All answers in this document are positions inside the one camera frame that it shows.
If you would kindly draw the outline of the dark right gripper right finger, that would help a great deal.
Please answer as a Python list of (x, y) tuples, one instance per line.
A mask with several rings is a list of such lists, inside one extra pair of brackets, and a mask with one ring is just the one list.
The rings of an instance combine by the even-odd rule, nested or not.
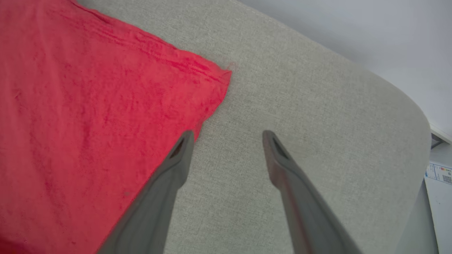
[(276, 134), (262, 133), (267, 170), (279, 190), (296, 254), (361, 251)]

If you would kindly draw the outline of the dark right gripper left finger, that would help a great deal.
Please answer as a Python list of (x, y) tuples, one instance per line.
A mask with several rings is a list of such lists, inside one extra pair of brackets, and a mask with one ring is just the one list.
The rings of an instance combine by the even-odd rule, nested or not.
[(161, 165), (112, 228), (99, 254), (162, 254), (176, 196), (186, 183), (194, 133), (182, 133)]

